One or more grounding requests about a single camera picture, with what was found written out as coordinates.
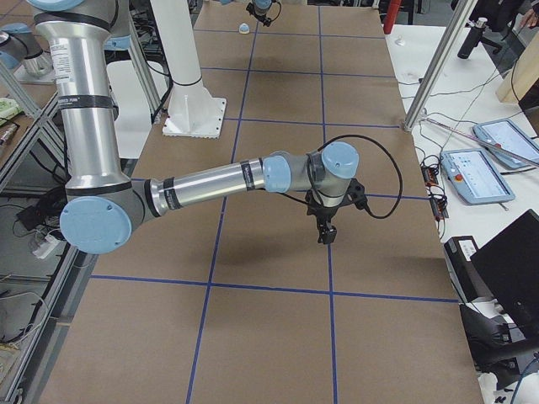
computer monitor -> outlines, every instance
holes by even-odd
[[[539,336],[539,216],[528,210],[472,255],[472,263],[527,338]]]

chair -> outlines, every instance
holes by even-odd
[[[459,0],[451,1],[451,8],[454,10]],[[502,40],[505,40],[511,30],[515,27],[516,15],[519,12],[519,8],[525,0],[479,0],[478,4],[470,14],[471,21],[477,21],[479,17],[487,19],[487,26],[492,32],[502,32],[508,28],[507,35]],[[492,46],[494,48],[494,54],[496,55],[501,51],[502,45],[482,37],[481,43]]]

white table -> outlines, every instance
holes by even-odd
[[[409,25],[395,25],[393,27],[392,33],[386,39],[393,68],[399,82],[418,82],[424,76],[444,30],[444,27]],[[455,45],[455,49],[448,57],[432,94],[468,90],[496,76],[497,71],[495,71],[495,66],[482,45],[474,49],[470,57],[466,60],[459,59],[456,56],[466,35],[467,29],[462,32]],[[518,105],[502,104],[496,98],[495,91],[501,82],[502,78],[497,76],[489,84],[484,86],[483,91],[481,91],[481,88],[477,88],[470,93],[430,97],[425,108],[427,108],[428,114],[439,112],[456,120],[471,120],[478,123],[502,119],[517,114],[511,119],[530,137],[535,136],[535,131],[528,122],[528,119],[524,114],[518,114],[520,112]],[[413,97],[418,88],[419,85],[399,85],[406,110],[408,110],[412,103],[412,98],[409,97]],[[433,114],[431,117],[452,127],[456,126],[456,122],[444,116]],[[456,128],[471,134],[472,126],[472,123],[463,122]],[[447,130],[442,130],[427,122],[422,124],[422,132],[424,136],[441,145],[446,142],[449,136]],[[413,135],[415,145],[423,149],[427,155],[438,155],[440,153],[440,148],[435,143],[426,140],[420,135],[418,125],[414,127]],[[472,147],[479,147],[479,145],[459,135],[453,135],[447,142],[444,150]],[[418,158],[419,160],[423,159],[423,153],[420,151],[418,151]],[[495,164],[499,171],[507,171],[496,162]],[[446,230],[441,241],[445,242],[451,237],[471,235],[476,240],[478,246],[481,247],[524,211],[533,209],[539,212],[539,199],[536,197],[539,193],[539,171],[506,176],[505,179],[516,195],[515,200],[504,204],[509,209],[507,211],[498,204],[466,205],[446,180],[443,184],[445,185],[448,198],[447,211],[450,217],[446,220]],[[495,388],[495,380],[490,379],[487,375],[481,376],[480,383],[482,385],[485,403],[492,403],[495,397],[503,395],[507,395],[508,397],[506,402],[510,401],[511,393],[497,392],[496,395],[493,394],[492,389],[493,383]],[[524,403],[539,403],[538,374],[526,377],[519,389],[516,404]]]

tablet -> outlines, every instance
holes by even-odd
[[[484,149],[443,151],[441,166],[459,195],[470,205],[515,198]]]
[[[494,120],[473,126],[473,133],[480,140],[492,143],[488,150],[507,168],[517,169],[529,164],[496,151],[495,145],[501,145],[509,152],[523,156],[533,162],[539,162],[539,146],[512,120]]]

red tube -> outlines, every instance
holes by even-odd
[[[387,8],[386,19],[384,19],[384,34],[391,34],[395,19],[397,19],[398,10],[401,8],[402,0],[391,0]]]

